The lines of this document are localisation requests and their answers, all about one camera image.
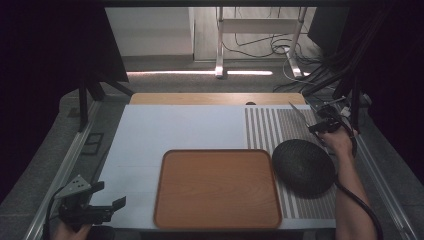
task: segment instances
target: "white table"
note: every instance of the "white table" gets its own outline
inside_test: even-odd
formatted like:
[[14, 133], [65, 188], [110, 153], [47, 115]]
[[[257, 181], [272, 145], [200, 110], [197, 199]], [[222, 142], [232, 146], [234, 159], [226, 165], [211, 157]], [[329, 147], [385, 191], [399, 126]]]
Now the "white table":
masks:
[[[307, 105], [297, 105], [314, 122]], [[153, 223], [163, 154], [171, 149], [260, 148], [272, 155], [278, 143], [301, 138], [316, 143], [289, 105], [127, 105], [99, 181], [105, 189], [92, 205], [108, 205], [126, 196], [115, 212], [115, 228], [159, 230]], [[280, 229], [335, 227], [334, 193], [316, 201], [296, 197], [281, 182]]]

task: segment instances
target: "gray floor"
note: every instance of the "gray floor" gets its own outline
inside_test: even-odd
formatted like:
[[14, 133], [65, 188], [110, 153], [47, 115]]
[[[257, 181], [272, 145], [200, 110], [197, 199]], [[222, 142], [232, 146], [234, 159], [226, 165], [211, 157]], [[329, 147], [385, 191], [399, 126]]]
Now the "gray floor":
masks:
[[[130, 82], [124, 84], [135, 92], [272, 92], [280, 84], [290, 83], [287, 77], [288, 66], [284, 61], [230, 61], [226, 60], [227, 70], [266, 70], [271, 76], [226, 75], [217, 80], [214, 75], [181, 74], [135, 74], [130, 75]], [[137, 58], [125, 58], [127, 71], [145, 70], [208, 70], [214, 69], [213, 62], [193, 62], [187, 60], [163, 60], [161, 58], [140, 61]], [[312, 66], [302, 69], [310, 71]], [[129, 97], [114, 88], [104, 85], [107, 97], [96, 103], [96, 114], [91, 118], [92, 126], [87, 137], [95, 138], [103, 134], [99, 148], [86, 144], [77, 156], [77, 162], [70, 169], [69, 179], [81, 174], [87, 180], [96, 175], [97, 166], [107, 156], [116, 128]], [[296, 92], [299, 87], [281, 88], [279, 92]], [[325, 89], [316, 94], [320, 99], [329, 99], [331, 90]], [[319, 102], [317, 98], [308, 99], [312, 105]], [[65, 95], [60, 104], [60, 113], [44, 143], [34, 156], [27, 170], [12, 192], [0, 206], [0, 239], [23, 239], [31, 225], [40, 204], [56, 176], [63, 160], [69, 156], [68, 150], [78, 136], [79, 126], [78, 94], [76, 91]], [[374, 162], [381, 170], [387, 185], [393, 192], [399, 206], [406, 213], [412, 224], [417, 239], [424, 238], [424, 188], [402, 158], [374, 126], [373, 121], [363, 109], [360, 116], [361, 138], [365, 141]], [[364, 161], [358, 161], [358, 171], [369, 194], [373, 208], [383, 225], [385, 239], [402, 239], [394, 216], [388, 210], [385, 196], [379, 192], [378, 184]], [[118, 231], [117, 239], [138, 239], [138, 234]]]

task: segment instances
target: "light strip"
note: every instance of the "light strip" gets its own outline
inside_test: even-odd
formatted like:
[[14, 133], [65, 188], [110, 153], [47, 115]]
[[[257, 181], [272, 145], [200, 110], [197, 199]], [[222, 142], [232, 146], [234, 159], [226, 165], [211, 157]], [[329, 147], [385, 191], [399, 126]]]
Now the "light strip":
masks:
[[[129, 77], [144, 76], [149, 74], [206, 74], [215, 75], [215, 71], [152, 71], [152, 72], [127, 72]], [[229, 75], [272, 75], [271, 71], [227, 71]]]

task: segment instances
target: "wooden board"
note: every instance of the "wooden board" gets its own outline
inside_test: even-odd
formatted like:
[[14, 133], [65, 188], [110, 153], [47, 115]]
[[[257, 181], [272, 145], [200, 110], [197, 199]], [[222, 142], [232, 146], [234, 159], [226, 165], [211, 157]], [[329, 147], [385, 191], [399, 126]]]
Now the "wooden board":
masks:
[[154, 222], [166, 229], [266, 229], [282, 213], [263, 150], [171, 150], [163, 158]]
[[164, 105], [305, 104], [300, 93], [135, 93], [130, 104]]

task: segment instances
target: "black curtain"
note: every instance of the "black curtain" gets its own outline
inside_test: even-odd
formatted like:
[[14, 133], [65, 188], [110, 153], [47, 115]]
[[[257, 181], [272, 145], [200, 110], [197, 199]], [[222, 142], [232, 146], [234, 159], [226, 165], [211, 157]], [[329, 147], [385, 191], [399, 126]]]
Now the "black curtain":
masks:
[[424, 7], [396, 1], [360, 68], [369, 114], [424, 184], [422, 94], [424, 93]]
[[2, 201], [50, 130], [63, 95], [93, 72], [128, 78], [102, 6], [15, 1], [0, 9]]

